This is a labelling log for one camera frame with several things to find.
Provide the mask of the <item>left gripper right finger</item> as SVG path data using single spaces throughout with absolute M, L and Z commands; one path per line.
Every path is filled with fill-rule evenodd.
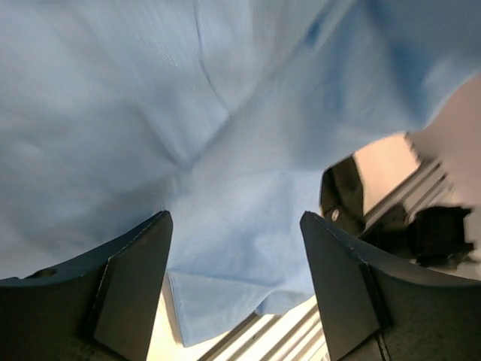
M 478 360 L 480 283 L 391 255 L 306 212 L 301 232 L 332 360 Z

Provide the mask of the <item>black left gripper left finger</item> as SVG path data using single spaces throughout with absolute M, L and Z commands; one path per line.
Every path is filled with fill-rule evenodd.
M 173 222 L 161 211 L 124 235 L 1 282 L 3 360 L 144 360 Z

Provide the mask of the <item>light blue shirt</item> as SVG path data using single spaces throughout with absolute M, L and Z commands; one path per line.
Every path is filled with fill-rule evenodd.
M 478 1 L 3 1 L 1 275 L 168 210 L 186 346 L 282 314 L 322 171 L 479 70 Z

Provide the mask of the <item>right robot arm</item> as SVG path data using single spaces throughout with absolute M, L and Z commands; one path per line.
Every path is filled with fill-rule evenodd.
M 433 206 L 417 212 L 407 227 L 407 246 L 421 267 L 457 269 L 474 250 L 464 219 L 472 208 Z

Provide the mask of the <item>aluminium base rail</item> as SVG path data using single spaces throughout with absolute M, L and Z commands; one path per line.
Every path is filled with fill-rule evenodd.
M 206 360 L 478 360 L 480 279 L 467 224 L 478 215 L 451 203 L 443 165 L 424 159 L 372 208 L 369 183 L 347 157 L 328 168 L 320 214 L 301 232 L 316 305 L 285 335 L 277 317 L 250 316 Z

